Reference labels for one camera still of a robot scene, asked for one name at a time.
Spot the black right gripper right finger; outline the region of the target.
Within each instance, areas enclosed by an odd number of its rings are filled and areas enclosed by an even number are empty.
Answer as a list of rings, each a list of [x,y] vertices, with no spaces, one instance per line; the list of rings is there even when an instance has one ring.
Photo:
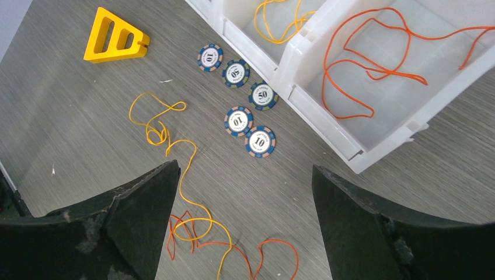
[[[494,224],[440,218],[322,166],[312,191],[333,279],[493,279]]]

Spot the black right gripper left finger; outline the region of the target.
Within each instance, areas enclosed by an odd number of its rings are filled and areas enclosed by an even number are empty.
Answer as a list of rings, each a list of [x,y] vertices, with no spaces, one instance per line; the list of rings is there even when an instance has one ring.
[[[1,222],[2,279],[154,279],[181,169],[165,162],[45,216]]]

